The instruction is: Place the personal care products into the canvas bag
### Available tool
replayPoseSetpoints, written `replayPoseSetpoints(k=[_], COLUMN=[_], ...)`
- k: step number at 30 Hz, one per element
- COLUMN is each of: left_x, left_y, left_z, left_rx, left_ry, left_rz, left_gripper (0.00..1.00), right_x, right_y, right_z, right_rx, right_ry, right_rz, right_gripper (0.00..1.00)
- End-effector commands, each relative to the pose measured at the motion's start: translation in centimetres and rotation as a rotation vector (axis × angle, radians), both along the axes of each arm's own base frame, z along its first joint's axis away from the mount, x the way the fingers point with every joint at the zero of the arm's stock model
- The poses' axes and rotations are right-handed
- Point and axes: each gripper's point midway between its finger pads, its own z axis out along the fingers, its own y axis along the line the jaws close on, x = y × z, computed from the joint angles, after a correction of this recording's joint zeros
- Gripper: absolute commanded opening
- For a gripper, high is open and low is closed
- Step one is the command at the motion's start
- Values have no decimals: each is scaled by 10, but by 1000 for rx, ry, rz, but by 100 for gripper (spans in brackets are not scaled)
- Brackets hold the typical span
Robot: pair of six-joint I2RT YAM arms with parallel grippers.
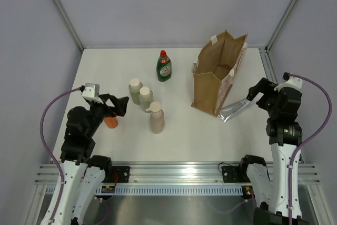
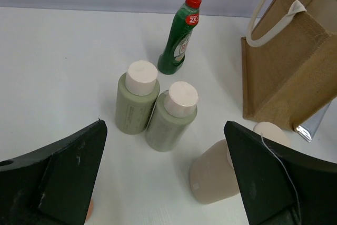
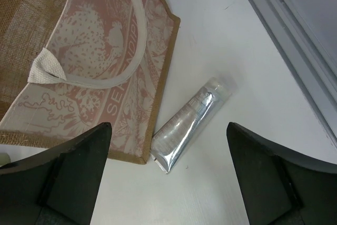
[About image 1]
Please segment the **green dish soap bottle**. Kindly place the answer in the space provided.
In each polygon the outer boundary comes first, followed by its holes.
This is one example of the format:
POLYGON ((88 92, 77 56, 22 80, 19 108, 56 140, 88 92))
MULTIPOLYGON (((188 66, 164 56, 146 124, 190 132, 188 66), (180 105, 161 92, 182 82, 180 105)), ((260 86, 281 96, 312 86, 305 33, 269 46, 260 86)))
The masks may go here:
POLYGON ((165 82, 171 78, 172 62, 165 50, 160 51, 160 57, 158 58, 156 65, 156 73, 157 79, 160 82, 165 82))

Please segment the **orange spray bottle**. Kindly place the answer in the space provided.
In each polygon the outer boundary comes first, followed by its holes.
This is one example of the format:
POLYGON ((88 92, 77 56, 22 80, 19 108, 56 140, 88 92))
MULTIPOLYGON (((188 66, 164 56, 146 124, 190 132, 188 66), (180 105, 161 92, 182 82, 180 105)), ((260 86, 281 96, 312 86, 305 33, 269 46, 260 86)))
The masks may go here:
POLYGON ((118 126, 118 120, 116 117, 105 117, 104 122, 110 129, 116 128, 118 126))

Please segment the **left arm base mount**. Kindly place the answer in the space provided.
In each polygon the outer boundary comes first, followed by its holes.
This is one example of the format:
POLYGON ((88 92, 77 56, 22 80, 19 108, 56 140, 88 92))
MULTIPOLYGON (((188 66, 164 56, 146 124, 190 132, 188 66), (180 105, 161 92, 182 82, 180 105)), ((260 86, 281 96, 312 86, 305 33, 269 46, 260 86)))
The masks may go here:
POLYGON ((129 166, 112 166, 106 170, 103 183, 128 183, 129 177, 129 166))

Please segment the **beige pump lotion bottle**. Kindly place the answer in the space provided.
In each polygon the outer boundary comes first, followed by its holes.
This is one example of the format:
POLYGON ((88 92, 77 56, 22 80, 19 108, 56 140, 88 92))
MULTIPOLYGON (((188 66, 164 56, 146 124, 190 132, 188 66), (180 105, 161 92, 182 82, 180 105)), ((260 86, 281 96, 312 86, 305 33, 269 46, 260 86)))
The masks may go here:
POLYGON ((165 118, 160 102, 152 102, 146 112, 150 112, 151 131, 155 134, 161 133, 165 127, 165 118))

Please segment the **brown canvas bag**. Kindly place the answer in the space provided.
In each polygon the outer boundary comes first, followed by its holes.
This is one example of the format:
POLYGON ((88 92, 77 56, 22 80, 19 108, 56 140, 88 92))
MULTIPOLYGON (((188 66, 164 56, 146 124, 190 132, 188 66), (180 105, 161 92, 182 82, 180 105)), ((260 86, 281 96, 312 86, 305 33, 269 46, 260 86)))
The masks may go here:
POLYGON ((193 64, 191 107, 218 116, 247 51, 247 34, 233 37, 228 31, 214 35, 193 64))

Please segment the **green bottle white cap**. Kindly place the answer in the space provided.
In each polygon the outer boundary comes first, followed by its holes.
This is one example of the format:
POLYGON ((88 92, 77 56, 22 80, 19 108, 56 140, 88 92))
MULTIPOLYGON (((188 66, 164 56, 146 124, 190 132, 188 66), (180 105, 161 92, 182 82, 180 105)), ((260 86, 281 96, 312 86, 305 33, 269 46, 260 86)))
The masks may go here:
POLYGON ((131 95, 131 99, 134 104, 140 105, 140 99, 139 99, 139 94, 140 94, 140 89, 143 87, 143 84, 139 79, 132 79, 130 80, 130 83, 128 85, 128 89, 131 95))
POLYGON ((140 100, 142 110, 145 113, 147 113, 147 109, 150 107, 150 104, 154 101, 153 92, 147 86, 144 86, 140 88, 138 97, 140 100))

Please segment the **silver tube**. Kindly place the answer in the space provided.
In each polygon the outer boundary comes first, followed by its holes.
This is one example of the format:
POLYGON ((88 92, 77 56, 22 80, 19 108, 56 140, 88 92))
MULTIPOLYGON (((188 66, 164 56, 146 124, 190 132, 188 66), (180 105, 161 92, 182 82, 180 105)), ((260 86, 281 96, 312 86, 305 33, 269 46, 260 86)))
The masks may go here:
POLYGON ((247 99, 239 100, 233 104, 230 104, 222 108, 218 114, 218 117, 223 123, 226 123, 231 118, 235 117, 237 114, 244 111, 248 106, 250 106, 250 104, 251 101, 247 99))

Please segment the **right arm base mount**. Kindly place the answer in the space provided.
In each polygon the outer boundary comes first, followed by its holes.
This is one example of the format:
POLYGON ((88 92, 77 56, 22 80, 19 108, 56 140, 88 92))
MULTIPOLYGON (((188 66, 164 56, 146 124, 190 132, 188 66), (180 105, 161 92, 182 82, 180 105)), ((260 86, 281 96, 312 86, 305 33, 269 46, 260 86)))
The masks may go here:
POLYGON ((238 166, 223 166, 221 167, 222 178, 224 183, 249 183, 250 180, 246 172, 238 166))

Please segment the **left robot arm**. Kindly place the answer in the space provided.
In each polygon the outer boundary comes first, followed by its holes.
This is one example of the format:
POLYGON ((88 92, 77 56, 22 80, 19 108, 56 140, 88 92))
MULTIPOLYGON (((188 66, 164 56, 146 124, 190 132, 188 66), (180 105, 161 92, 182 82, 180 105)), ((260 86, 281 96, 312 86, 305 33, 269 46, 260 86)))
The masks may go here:
POLYGON ((90 108, 76 106, 67 114, 59 159, 51 156, 59 171, 56 187, 42 224, 83 224, 86 210, 101 183, 116 187, 127 183, 130 168, 114 166, 111 158, 93 155, 93 135, 106 117, 123 117, 129 98, 110 94, 85 100, 90 108))

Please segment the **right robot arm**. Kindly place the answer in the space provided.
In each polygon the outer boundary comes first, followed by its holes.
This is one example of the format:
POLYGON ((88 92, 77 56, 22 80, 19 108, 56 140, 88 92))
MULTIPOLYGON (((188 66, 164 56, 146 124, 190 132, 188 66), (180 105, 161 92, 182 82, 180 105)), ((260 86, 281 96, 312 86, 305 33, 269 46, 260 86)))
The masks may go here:
POLYGON ((298 196, 298 167, 302 129, 297 123, 303 81, 290 77, 282 84, 262 78, 249 88, 247 100, 262 93, 257 106, 267 111, 266 133, 272 152, 273 173, 262 157, 246 155, 239 165, 239 177, 252 183, 256 200, 254 224, 307 224, 298 196))

